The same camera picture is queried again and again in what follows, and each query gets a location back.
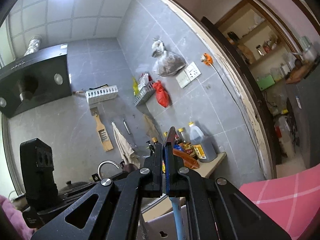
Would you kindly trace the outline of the blue handled spoon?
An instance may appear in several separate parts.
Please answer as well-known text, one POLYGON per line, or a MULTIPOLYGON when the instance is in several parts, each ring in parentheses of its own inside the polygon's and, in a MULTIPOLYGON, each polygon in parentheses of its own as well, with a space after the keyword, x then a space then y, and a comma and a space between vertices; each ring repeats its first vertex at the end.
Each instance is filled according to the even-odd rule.
POLYGON ((177 239, 187 239, 188 237, 184 228, 185 222, 183 220, 179 197, 181 184, 178 182, 180 176, 178 174, 178 161, 176 160, 176 156, 173 154, 175 134, 176 129, 174 126, 171 126, 164 143, 163 156, 165 164, 165 187, 166 194, 172 204, 177 239))

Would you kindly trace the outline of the orange snack packet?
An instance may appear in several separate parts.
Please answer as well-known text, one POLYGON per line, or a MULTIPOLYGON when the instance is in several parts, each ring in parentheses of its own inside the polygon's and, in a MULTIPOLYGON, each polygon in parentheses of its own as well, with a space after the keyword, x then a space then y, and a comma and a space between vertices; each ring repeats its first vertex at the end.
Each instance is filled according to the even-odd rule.
POLYGON ((178 156, 183 159, 184 166, 190 168, 192 170, 200 168, 199 163, 190 155, 183 151, 179 151, 177 149, 173 149, 173 155, 178 156))

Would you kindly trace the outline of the hanging beige towel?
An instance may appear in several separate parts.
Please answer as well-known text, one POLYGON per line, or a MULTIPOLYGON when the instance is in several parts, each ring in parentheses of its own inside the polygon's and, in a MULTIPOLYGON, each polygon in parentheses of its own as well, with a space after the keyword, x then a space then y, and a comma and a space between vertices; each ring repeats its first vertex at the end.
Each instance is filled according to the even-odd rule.
POLYGON ((118 150, 120 152, 121 158, 124 163, 133 164, 137 168, 140 168, 140 161, 138 160, 135 151, 133 150, 130 143, 126 140, 126 138, 121 134, 120 130, 117 128, 114 122, 111 122, 113 128, 113 135, 116 141, 116 145, 118 146, 118 150))

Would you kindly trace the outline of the white perforated utensil holder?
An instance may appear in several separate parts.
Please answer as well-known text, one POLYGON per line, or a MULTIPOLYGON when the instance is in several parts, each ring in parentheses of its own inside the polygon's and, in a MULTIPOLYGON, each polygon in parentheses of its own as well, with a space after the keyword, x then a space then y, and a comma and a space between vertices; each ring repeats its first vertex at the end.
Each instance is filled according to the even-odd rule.
POLYGON ((178 239, 174 212, 138 224, 136 239, 178 239))

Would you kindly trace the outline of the chrome faucet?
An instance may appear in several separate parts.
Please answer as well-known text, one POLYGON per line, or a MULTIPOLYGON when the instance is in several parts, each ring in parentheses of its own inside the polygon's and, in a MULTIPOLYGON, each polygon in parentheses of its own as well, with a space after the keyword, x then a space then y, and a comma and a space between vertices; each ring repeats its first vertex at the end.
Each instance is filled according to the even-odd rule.
POLYGON ((119 164, 117 164, 115 161, 106 160, 102 161, 98 165, 97 174, 100 180, 104 178, 110 178, 119 172, 121 172, 122 169, 119 164))

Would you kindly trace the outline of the wooden grater board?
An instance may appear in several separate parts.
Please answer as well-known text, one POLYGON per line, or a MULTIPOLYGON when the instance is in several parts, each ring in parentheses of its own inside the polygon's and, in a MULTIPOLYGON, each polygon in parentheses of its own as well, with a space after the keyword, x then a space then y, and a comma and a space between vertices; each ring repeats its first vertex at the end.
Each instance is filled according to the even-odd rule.
POLYGON ((111 139, 108 135, 108 132, 104 126, 104 124, 100 120, 100 115, 97 107, 93 107, 90 109, 91 110, 91 115, 95 119, 96 122, 96 130, 99 135, 100 142, 103 146, 103 149, 105 152, 110 151, 114 149, 111 139))

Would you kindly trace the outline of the large oil jug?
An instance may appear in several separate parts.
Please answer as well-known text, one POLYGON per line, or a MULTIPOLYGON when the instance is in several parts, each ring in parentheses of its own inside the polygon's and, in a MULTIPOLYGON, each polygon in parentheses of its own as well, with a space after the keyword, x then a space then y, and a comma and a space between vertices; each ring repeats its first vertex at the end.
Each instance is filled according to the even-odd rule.
POLYGON ((189 122, 189 139, 197 158, 202 163, 209 163, 217 157, 212 141, 193 122, 189 122))

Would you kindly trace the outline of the red plastic bag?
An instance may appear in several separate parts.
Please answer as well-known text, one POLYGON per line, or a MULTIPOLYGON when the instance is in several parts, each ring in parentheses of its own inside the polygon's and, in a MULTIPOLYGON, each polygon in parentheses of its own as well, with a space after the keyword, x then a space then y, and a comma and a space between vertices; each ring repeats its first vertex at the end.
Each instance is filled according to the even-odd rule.
POLYGON ((157 102, 164 108, 167 108, 170 103, 170 97, 165 88, 162 86, 161 81, 156 81, 152 85, 153 89, 156 93, 156 100, 157 102))

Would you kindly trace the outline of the black range hood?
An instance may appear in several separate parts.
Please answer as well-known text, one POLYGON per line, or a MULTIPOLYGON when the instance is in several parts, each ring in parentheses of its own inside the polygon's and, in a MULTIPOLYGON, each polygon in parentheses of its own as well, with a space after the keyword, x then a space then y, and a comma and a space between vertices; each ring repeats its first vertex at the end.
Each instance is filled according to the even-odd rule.
POLYGON ((12 118, 71 96, 68 44, 38 50, 1 68, 1 113, 12 118))

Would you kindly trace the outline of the pink checked tablecloth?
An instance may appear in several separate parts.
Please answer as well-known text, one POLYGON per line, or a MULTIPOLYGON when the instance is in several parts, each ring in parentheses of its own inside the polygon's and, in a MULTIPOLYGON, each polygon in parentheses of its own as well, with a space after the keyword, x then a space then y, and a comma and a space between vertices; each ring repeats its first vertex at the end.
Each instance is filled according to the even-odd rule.
POLYGON ((244 184, 240 191, 292 239, 319 239, 319 165, 297 174, 244 184))

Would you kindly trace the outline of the green box on shelf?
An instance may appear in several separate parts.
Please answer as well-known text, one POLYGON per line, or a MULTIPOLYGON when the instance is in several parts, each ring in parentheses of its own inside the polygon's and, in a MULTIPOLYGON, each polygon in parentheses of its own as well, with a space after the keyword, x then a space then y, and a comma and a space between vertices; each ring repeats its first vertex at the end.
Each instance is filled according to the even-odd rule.
POLYGON ((266 75, 265 77, 257 78, 257 84, 261 91, 268 89, 275 84, 275 81, 271 74, 266 75))

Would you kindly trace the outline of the grey cabinet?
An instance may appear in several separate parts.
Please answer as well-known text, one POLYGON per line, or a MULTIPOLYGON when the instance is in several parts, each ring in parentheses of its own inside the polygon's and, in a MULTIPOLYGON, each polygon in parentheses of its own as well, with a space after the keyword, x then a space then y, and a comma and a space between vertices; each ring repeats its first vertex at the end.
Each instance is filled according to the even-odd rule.
POLYGON ((306 168, 319 164, 319 66, 296 85, 286 85, 306 168))

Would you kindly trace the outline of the grey wall basket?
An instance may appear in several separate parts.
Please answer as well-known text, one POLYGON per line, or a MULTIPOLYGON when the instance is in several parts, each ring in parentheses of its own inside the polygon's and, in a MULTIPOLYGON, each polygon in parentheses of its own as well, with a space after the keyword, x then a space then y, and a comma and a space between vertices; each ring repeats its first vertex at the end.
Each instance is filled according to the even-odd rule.
POLYGON ((146 103, 149 98, 151 98, 151 96, 155 93, 155 89, 153 88, 154 83, 154 81, 149 81, 148 84, 144 86, 135 96, 133 104, 136 107, 146 103))

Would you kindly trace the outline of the white wall rack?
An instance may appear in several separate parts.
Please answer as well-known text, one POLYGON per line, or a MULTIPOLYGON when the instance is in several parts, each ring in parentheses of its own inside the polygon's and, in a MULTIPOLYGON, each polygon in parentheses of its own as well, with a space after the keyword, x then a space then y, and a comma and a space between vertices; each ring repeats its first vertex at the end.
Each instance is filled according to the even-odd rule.
POLYGON ((117 95, 118 95, 117 86, 101 87, 93 90, 88 90, 85 92, 86 100, 89 105, 114 99, 117 97, 117 95))

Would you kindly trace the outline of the wall socket plate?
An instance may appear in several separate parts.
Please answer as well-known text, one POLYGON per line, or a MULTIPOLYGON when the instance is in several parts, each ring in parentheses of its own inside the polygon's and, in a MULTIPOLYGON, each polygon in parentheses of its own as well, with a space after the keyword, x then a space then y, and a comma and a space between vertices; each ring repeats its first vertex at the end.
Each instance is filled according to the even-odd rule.
POLYGON ((192 62, 176 76, 176 81, 181 88, 184 88, 189 85, 189 83, 197 79, 200 75, 201 72, 196 63, 192 62))

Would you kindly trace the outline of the clear bag on wall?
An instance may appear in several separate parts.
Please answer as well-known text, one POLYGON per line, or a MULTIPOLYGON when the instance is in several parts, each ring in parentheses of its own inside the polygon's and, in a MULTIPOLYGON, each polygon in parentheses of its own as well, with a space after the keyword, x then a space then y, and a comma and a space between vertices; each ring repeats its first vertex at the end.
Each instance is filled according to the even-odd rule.
POLYGON ((164 43, 157 39, 152 44, 152 57, 156 59, 152 71, 159 76, 172 76, 185 67, 183 57, 166 50, 164 43))

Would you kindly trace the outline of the orange wall hook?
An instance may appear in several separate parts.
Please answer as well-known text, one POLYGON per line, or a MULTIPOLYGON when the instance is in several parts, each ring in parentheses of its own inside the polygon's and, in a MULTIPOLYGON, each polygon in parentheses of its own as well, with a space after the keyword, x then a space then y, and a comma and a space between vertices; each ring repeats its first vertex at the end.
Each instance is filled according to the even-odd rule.
POLYGON ((207 66, 212 66, 213 65, 213 58, 209 54, 204 53, 201 56, 201 62, 203 62, 207 66))

